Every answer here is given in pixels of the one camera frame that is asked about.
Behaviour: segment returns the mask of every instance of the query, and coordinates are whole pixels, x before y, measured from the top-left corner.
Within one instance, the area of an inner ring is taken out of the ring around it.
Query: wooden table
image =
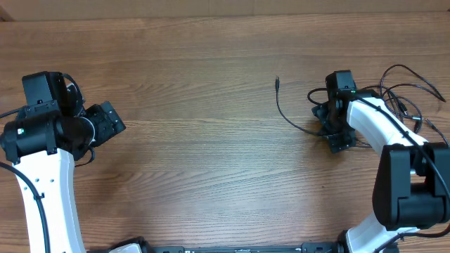
[[[85,106],[108,100],[124,120],[127,130],[75,172],[87,249],[137,235],[185,247],[334,240],[371,212],[379,159],[361,148],[333,155],[290,126],[276,109],[275,76],[285,114],[310,129],[319,125],[306,94],[335,70],[351,69],[363,87],[403,63],[448,98],[449,24],[450,13],[0,22],[0,108],[25,104],[23,75],[53,70],[77,80]],[[400,82],[418,83],[394,69],[386,85]],[[450,133],[447,104],[399,93]],[[440,141],[427,126],[421,134]],[[0,192],[1,251],[27,252],[23,201],[7,171]]]

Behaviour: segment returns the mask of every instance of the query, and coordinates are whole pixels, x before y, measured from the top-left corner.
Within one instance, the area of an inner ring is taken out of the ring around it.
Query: wooden table surface
[[[319,125],[306,94],[335,70],[352,70],[364,87],[403,63],[448,99],[449,24],[450,13],[0,22],[0,108],[25,104],[23,75],[59,71],[77,80],[86,107],[108,100],[124,120],[127,130],[75,171],[87,249],[137,235],[185,247],[334,240],[370,214],[379,158],[361,148],[331,154],[290,126],[276,109],[276,75],[285,114],[310,129]],[[386,85],[401,82],[419,83],[394,69]],[[398,92],[450,134],[447,104]],[[440,141],[427,126],[421,134]],[[7,171],[0,192],[0,251],[27,252],[23,201]]]

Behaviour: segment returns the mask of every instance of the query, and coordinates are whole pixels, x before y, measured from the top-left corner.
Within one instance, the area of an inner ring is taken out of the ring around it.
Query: wood grain
[[[291,127],[276,109],[275,76],[285,114],[310,129],[319,125],[306,94],[335,70],[351,69],[363,87],[403,63],[450,96],[449,22],[450,13],[3,22],[0,108],[25,104],[23,75],[61,71],[86,106],[109,100],[128,126],[75,172],[88,249],[137,235],[185,247],[334,240],[371,212],[378,157],[332,155]],[[417,80],[394,69],[386,85],[399,82]],[[447,104],[399,93],[450,133]],[[440,141],[427,127],[421,134]],[[1,251],[27,252],[14,176],[0,171],[0,191]],[[447,252],[449,243],[401,248]]]

